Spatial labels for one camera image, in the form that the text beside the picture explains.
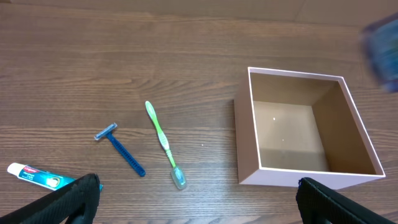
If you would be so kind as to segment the pink cardboard box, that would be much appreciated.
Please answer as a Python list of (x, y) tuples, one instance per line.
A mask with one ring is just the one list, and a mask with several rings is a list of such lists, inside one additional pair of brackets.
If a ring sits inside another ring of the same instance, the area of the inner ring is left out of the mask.
[(385, 177), (343, 77), (248, 68), (234, 99), (238, 180), (342, 189)]

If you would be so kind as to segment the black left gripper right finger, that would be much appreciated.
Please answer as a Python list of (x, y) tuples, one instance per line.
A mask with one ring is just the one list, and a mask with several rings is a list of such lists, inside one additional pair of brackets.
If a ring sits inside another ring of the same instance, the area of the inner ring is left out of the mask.
[(303, 224), (394, 223), (309, 177), (299, 180), (296, 202)]

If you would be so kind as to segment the clear spray bottle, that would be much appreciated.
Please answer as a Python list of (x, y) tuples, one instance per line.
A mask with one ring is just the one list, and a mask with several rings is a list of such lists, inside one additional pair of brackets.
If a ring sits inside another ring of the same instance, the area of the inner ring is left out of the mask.
[(388, 92), (397, 92), (397, 13), (364, 27), (360, 43), (377, 83)]

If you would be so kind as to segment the green toothbrush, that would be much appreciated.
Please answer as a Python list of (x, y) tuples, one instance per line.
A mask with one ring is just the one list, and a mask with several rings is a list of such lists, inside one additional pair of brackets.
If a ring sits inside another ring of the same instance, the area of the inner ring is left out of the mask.
[(179, 190), (183, 190), (187, 186), (187, 180), (186, 180), (185, 174), (184, 174), (183, 170), (175, 163), (174, 157), (170, 150), (169, 141), (159, 124), (159, 121), (157, 119), (157, 114), (155, 112), (155, 109), (154, 109), (152, 103), (150, 101), (145, 101), (145, 107), (146, 107), (147, 114), (149, 115), (149, 118), (155, 127), (160, 145), (162, 146), (163, 150), (165, 151), (165, 155), (167, 156), (167, 158), (172, 166), (172, 171), (170, 172), (172, 180), (173, 180), (176, 188), (178, 188)]

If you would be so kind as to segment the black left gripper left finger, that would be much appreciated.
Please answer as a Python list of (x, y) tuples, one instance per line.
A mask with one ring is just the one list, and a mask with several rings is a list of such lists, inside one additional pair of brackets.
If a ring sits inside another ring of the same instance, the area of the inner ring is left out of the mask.
[(86, 174), (72, 183), (1, 217), (1, 223), (92, 224), (100, 201), (100, 179)]

